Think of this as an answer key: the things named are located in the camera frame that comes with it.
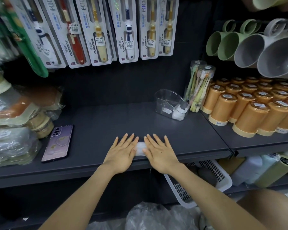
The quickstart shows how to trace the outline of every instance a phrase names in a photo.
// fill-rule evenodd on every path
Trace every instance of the phone case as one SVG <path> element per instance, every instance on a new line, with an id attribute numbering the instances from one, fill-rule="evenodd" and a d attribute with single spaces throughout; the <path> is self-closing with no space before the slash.
<path id="1" fill-rule="evenodd" d="M 73 125 L 55 127 L 42 158 L 42 162 L 52 161 L 67 156 Z"/>

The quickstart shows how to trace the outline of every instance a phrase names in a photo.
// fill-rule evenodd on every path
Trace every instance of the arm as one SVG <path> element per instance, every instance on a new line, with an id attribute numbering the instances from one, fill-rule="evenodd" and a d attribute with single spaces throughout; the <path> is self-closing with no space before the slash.
<path id="1" fill-rule="evenodd" d="M 165 136 L 163 143 L 154 134 L 144 137 L 147 149 L 143 149 L 151 166 L 158 172 L 175 178 L 199 206 L 215 230 L 267 230 L 257 219 L 240 207 L 227 195 L 196 176 L 178 159 Z"/>
<path id="2" fill-rule="evenodd" d="M 85 230 L 101 195 L 115 174 L 126 171 L 135 156 L 138 137 L 127 139 L 127 133 L 118 143 L 116 137 L 104 163 L 75 193 L 73 193 L 46 220 L 39 230 Z"/>

